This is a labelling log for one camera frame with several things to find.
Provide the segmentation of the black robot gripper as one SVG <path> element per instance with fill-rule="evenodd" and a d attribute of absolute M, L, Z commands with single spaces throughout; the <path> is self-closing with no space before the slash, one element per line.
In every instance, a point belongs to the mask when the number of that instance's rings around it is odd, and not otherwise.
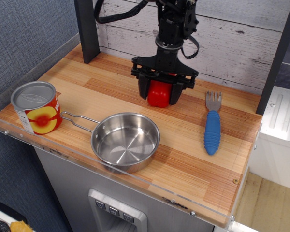
<path fill-rule="evenodd" d="M 148 97 L 151 80 L 172 84 L 169 105 L 177 103 L 183 88 L 194 88 L 198 72 L 183 64 L 177 54 L 177 50 L 158 47 L 154 56 L 132 58 L 131 74 L 138 78 L 139 94 L 144 100 Z"/>

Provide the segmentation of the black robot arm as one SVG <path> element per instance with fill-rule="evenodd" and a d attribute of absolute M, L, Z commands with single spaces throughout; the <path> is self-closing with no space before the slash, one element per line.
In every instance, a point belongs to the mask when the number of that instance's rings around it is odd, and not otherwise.
<path fill-rule="evenodd" d="M 159 0 L 157 6 L 157 52 L 151 57 L 132 58 L 131 74 L 138 79 L 140 96 L 149 105 L 164 108 L 176 104 L 183 90 L 194 88 L 198 72 L 183 64 L 178 52 L 183 51 L 186 39 L 199 46 L 192 37 L 199 22 L 194 0 Z"/>

